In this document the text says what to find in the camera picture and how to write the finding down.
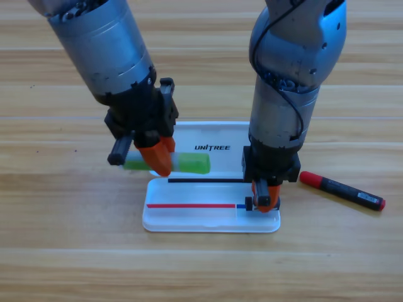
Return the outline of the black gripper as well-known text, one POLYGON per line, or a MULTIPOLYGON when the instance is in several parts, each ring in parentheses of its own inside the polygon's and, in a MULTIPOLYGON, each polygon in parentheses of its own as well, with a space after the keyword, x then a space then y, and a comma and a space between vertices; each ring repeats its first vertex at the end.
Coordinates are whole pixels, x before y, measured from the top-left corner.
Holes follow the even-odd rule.
POLYGON ((251 184, 252 196, 245 197, 248 211, 268 213, 280 207, 280 188, 283 182, 296 182, 300 173, 298 151, 291 148, 269 147, 251 137, 243 147, 242 171, 245 183, 251 184))
POLYGON ((173 100, 174 81, 166 77, 160 86, 144 80, 131 88, 103 96, 109 107, 105 123, 115 138, 108 156, 111 165, 123 165, 132 143, 140 151, 145 163, 158 175, 167 177, 172 171, 171 154, 176 143, 174 126, 179 116, 173 100))

